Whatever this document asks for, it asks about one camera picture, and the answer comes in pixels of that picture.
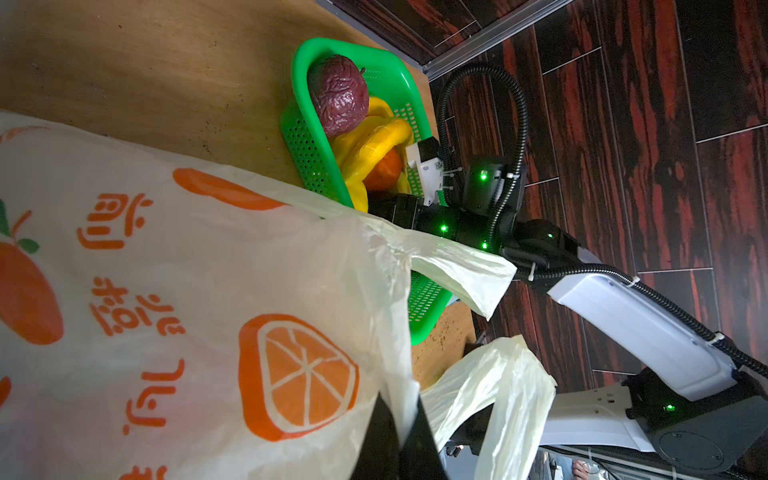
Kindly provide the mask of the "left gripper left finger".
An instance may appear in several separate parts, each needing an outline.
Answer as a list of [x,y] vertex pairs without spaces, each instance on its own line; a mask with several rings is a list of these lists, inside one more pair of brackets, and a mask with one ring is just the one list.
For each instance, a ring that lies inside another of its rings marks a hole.
[[400,446],[394,417],[378,395],[350,480],[395,480]]

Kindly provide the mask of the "white plastic bag orange print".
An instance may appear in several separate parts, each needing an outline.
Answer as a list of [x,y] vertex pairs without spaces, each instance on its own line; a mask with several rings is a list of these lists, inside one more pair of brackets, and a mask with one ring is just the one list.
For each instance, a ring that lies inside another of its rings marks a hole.
[[475,475],[523,479],[555,383],[521,337],[422,388],[422,273],[492,311],[507,261],[237,168],[1,116],[1,475],[350,479],[378,395],[400,450],[494,407]]

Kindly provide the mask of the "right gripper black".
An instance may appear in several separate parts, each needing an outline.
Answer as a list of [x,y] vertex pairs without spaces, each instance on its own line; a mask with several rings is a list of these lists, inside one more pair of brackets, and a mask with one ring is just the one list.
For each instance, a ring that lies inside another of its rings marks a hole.
[[487,252],[516,249],[516,214],[511,208],[499,218],[494,239],[486,237],[488,219],[462,209],[433,203],[411,194],[378,192],[369,197],[368,213],[396,226],[452,240]]

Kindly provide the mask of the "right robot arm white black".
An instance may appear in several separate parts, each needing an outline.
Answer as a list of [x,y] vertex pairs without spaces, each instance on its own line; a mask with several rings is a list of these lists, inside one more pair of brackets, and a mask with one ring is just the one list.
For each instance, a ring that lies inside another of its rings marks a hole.
[[519,83],[503,68],[474,63],[455,70],[436,107],[444,115],[464,78],[503,85],[517,112],[510,159],[455,167],[446,136],[419,142],[411,164],[430,161],[422,190],[381,194],[371,213],[394,224],[498,254],[516,279],[542,292],[642,361],[643,370],[593,390],[560,394],[541,443],[616,447],[652,453],[675,473],[734,476],[738,458],[766,431],[765,364],[700,323],[638,277],[602,263],[546,220],[520,221],[529,113]]

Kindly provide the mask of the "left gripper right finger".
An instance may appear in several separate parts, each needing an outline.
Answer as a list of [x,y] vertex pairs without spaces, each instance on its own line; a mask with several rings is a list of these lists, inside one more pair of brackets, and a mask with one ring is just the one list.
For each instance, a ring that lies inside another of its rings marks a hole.
[[447,480],[421,400],[412,428],[399,452],[398,478],[402,480]]

